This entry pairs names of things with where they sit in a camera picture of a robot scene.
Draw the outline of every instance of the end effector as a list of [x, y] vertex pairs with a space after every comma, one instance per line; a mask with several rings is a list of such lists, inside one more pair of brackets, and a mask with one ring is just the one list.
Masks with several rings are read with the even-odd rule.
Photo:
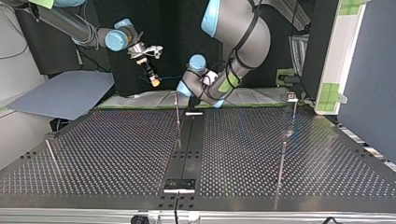
[[142, 41], [143, 33], [138, 33], [131, 21], [125, 19], [114, 25], [115, 30], [110, 30], [106, 34], [106, 47], [113, 51], [128, 49], [131, 59], [142, 66], [145, 75], [150, 79], [153, 87], [158, 87], [161, 83], [160, 77], [157, 75], [155, 67], [151, 64], [150, 58], [160, 59], [163, 53], [163, 47], [151, 46], [147, 47]]
[[194, 55], [177, 91], [221, 107], [242, 78], [258, 68], [271, 46], [270, 31], [249, 1], [211, 0], [202, 29], [231, 50], [226, 66], [218, 74], [206, 69], [205, 58]]

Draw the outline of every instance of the black bracket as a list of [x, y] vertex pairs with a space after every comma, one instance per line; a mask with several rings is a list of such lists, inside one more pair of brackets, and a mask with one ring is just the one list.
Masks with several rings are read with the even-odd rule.
[[164, 193], [190, 194], [195, 192], [195, 179], [167, 179]]

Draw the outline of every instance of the electrical cord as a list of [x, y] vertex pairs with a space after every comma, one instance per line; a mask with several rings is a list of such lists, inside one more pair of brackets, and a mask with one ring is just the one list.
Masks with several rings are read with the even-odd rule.
[[[4, 4], [0, 4], [0, 7], [6, 7], [8, 10], [10, 10], [12, 13], [14, 13], [14, 10], [12, 9], [12, 7], [9, 7], [7, 5]], [[0, 8], [0, 11], [3, 13], [3, 15], [6, 17], [7, 21], [9, 22], [9, 24], [14, 28], [14, 30], [21, 36], [24, 38], [23, 33], [18, 29], [18, 27], [12, 22], [11, 18], [6, 14], [6, 12]], [[19, 53], [13, 54], [13, 55], [9, 55], [6, 57], [0, 57], [0, 60], [6, 60], [6, 59], [11, 59], [11, 58], [15, 58], [18, 57], [20, 55], [22, 55], [24, 52], [26, 52], [26, 50], [28, 50], [28, 44], [26, 42], [25, 47], [23, 48], [22, 51], [20, 51]]]
[[86, 0], [85, 1], [85, 3], [84, 3], [84, 14], [83, 14], [83, 16], [84, 16], [84, 19], [87, 21], [87, 6], [88, 6], [88, 2], [89, 2], [90, 0]]
[[79, 48], [78, 48], [78, 52], [81, 55], [81, 57], [86, 58], [88, 60], [90, 60], [92, 63], [94, 63], [96, 65], [96, 69], [102, 69], [103, 71], [110, 73], [111, 72], [111, 68], [110, 69], [105, 69], [102, 65], [99, 64], [99, 62], [97, 62], [95, 59], [89, 57], [88, 55], [86, 55], [84, 52], [82, 52]]
[[237, 74], [233, 73], [233, 76], [236, 77], [238, 85], [235, 86], [231, 80], [230, 80], [230, 68], [231, 68], [231, 61], [233, 60], [233, 54], [237, 53], [237, 51], [243, 47], [243, 45], [245, 44], [245, 42], [248, 40], [248, 38], [250, 37], [251, 33], [254, 30], [255, 25], [257, 24], [257, 21], [259, 19], [259, 11], [260, 11], [260, 7], [262, 6], [262, 0], [260, 0], [258, 6], [256, 7], [255, 11], [254, 11], [254, 17], [252, 20], [252, 23], [249, 25], [249, 27], [247, 28], [247, 31], [245, 32], [244, 36], [242, 37], [241, 41], [231, 50], [231, 52], [229, 53], [227, 60], [226, 60], [226, 64], [225, 64], [225, 76], [227, 78], [227, 82], [228, 84], [231, 86], [231, 91], [227, 94], [227, 96], [222, 97], [222, 98], [215, 98], [213, 96], [211, 96], [211, 94], [208, 92], [206, 94], [207, 97], [209, 97], [210, 99], [214, 100], [214, 101], [220, 101], [220, 100], [224, 100], [226, 102], [227, 98], [229, 98], [231, 96], [231, 94], [233, 94], [233, 91], [242, 83], [242, 80], [239, 78], [239, 76]]
[[[294, 5], [293, 16], [291, 18], [291, 37], [294, 36], [294, 21], [295, 21], [295, 18], [296, 18], [297, 6], [298, 6], [298, 0], [296, 0], [296, 4]], [[291, 47], [290, 50], [291, 50], [291, 59], [293, 60], [293, 64], [297, 64], [295, 62], [295, 59], [294, 59], [294, 56], [293, 56], [294, 55], [294, 48]], [[301, 78], [301, 76], [300, 76], [299, 72], [297, 71], [297, 69], [294, 69], [294, 73], [300, 79], [301, 86], [303, 87], [304, 91], [306, 92], [306, 95], [309, 97], [309, 100], [312, 102], [313, 105], [316, 105], [315, 104], [315, 100], [309, 95], [309, 92], [306, 90], [306, 87], [305, 87], [305, 85], [303, 83], [303, 79]]]

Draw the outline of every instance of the black backdrop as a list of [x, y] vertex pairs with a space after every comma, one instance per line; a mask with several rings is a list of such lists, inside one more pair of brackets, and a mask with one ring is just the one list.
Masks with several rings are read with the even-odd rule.
[[[195, 53], [205, 55], [212, 66], [222, 55], [222, 45], [201, 30], [201, 20], [208, 0], [95, 0], [93, 1], [101, 26], [112, 27], [115, 22], [130, 18], [148, 45], [164, 46], [163, 56], [153, 60], [161, 77], [180, 77], [186, 63]], [[301, 0], [309, 17], [314, 0]], [[274, 8], [262, 6], [262, 18], [271, 31], [271, 49], [267, 60], [243, 80], [242, 87], [273, 87], [276, 70], [291, 68], [289, 36], [290, 23]], [[127, 96], [143, 91], [174, 90], [179, 79], [166, 79], [153, 89], [139, 78], [143, 71], [124, 52], [108, 52], [119, 95]]]

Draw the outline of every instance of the cable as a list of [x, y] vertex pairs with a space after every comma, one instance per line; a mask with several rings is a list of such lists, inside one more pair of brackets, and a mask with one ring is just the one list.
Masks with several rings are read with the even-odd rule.
[[92, 63], [94, 63], [96, 65], [96, 69], [101, 68], [102, 70], [104, 70], [107, 73], [110, 73], [110, 69], [105, 69], [102, 65], [100, 65], [95, 59], [90, 58], [89, 56], [87, 56], [84, 52], [82, 52], [79, 48], [78, 48], [78, 52], [81, 55], [81, 57], [86, 58], [88, 60], [90, 60]]
[[87, 21], [87, 5], [88, 5], [89, 0], [85, 1], [84, 4], [84, 19]]
[[101, 35], [99, 35], [98, 30], [96, 29], [96, 27], [94, 25], [92, 25], [90, 22], [88, 22], [87, 20], [85, 20], [84, 18], [82, 18], [79, 15], [76, 15], [79, 19], [81, 19], [82, 21], [85, 22], [85, 24], [88, 26], [89, 30], [90, 30], [90, 37], [87, 40], [84, 41], [77, 41], [80, 45], [85, 46], [85, 45], [89, 45], [91, 44], [91, 42], [95, 41], [95, 46], [94, 48], [96, 50], [99, 50], [100, 48], [100, 41], [99, 41], [99, 37], [103, 39], [103, 37]]
[[178, 196], [179, 196], [179, 193], [177, 194], [176, 205], [175, 205], [175, 211], [174, 211], [174, 213], [175, 213], [175, 223], [176, 223], [176, 224], [178, 224], [178, 215], [177, 215]]
[[10, 55], [10, 56], [7, 56], [7, 57], [2, 57], [2, 58], [0, 58], [0, 60], [5, 60], [5, 59], [11, 59], [11, 58], [18, 57], [18, 56], [22, 55], [24, 52], [26, 52], [27, 49], [28, 49], [28, 45], [26, 44], [25, 48], [23, 49], [23, 51], [21, 51], [21, 52], [19, 52], [17, 54], [14, 54], [14, 55]]
[[[296, 4], [294, 5], [293, 17], [291, 18], [291, 37], [294, 36], [294, 21], [295, 21], [295, 18], [296, 18], [297, 6], [298, 6], [298, 0], [296, 0]], [[293, 64], [297, 64], [295, 62], [294, 56], [293, 56], [294, 55], [294, 48], [291, 47], [290, 50], [291, 50], [291, 59], [293, 61]], [[303, 87], [304, 91], [306, 92], [306, 95], [309, 97], [309, 100], [312, 102], [313, 105], [316, 105], [314, 99], [309, 95], [309, 92], [306, 90], [306, 87], [305, 87], [305, 85], [303, 83], [303, 79], [300, 77], [300, 74], [298, 73], [297, 69], [294, 69], [294, 73], [300, 79], [301, 86]]]
[[226, 101], [227, 98], [231, 96], [231, 94], [233, 93], [233, 91], [241, 84], [242, 80], [239, 78], [239, 76], [238, 76], [237, 74], [234, 74], [234, 73], [233, 73], [233, 76], [236, 77], [236, 79], [237, 79], [237, 81], [238, 81], [238, 85], [237, 85], [237, 86], [234, 86], [234, 85], [233, 85], [233, 83], [231, 82], [230, 77], [229, 77], [229, 75], [230, 75], [229, 68], [231, 68], [231, 61], [233, 60], [233, 59], [232, 59], [233, 54], [234, 54], [234, 53], [237, 53], [237, 51], [238, 51], [240, 48], [243, 47], [243, 45], [245, 44], [245, 42], [248, 40], [248, 38], [250, 37], [251, 33], [253, 32], [254, 27], [255, 27], [255, 25], [257, 24], [257, 21], [258, 21], [258, 19], [259, 19], [259, 17], [260, 17], [260, 16], [259, 16], [259, 11], [260, 11], [260, 7], [261, 7], [261, 6], [262, 6], [262, 0], [260, 0], [258, 6], [257, 6], [257, 8], [256, 8], [256, 10], [254, 11], [254, 17], [253, 17], [252, 23], [251, 23], [251, 24], [249, 25], [249, 27], [247, 28], [247, 31], [245, 32], [245, 34], [244, 34], [244, 36], [242, 37], [242, 39], [240, 40], [240, 42], [231, 50], [231, 52], [229, 53], [229, 55], [228, 55], [228, 57], [227, 57], [227, 61], [226, 61], [226, 64], [225, 64], [225, 76], [226, 76], [226, 78], [227, 78], [228, 84], [232, 87], [231, 91], [228, 93], [227, 96], [222, 97], [221, 99], [216, 99], [216, 98], [212, 97], [212, 96], [210, 95], [210, 93], [207, 94], [207, 96], [208, 96], [209, 98], [211, 98], [212, 100], [217, 100], [217, 101], [219, 101], [219, 100], [224, 100], [224, 101]]
[[[14, 13], [14, 10], [13, 10], [11, 7], [7, 6], [7, 5], [0, 4], [0, 7], [6, 7], [6, 8], [8, 8], [12, 13]], [[5, 12], [2, 8], [0, 8], [0, 11], [1, 11], [1, 12], [3, 13], [3, 15], [6, 17], [6, 19], [7, 19], [8, 22], [9, 22], [9, 24], [14, 28], [14, 30], [15, 30], [21, 37], [24, 38], [23, 33], [22, 33], [22, 32], [17, 28], [17, 26], [12, 22], [11, 18], [6, 14], [6, 12]], [[14, 55], [6, 56], [6, 57], [0, 57], [0, 60], [6, 60], [6, 59], [11, 59], [11, 58], [18, 57], [18, 56], [22, 55], [24, 52], [26, 52], [26, 50], [28, 50], [28, 47], [29, 47], [29, 46], [28, 46], [28, 44], [27, 44], [27, 42], [26, 42], [26, 45], [25, 45], [24, 49], [23, 49], [21, 52], [16, 53], [16, 54], [14, 54]]]

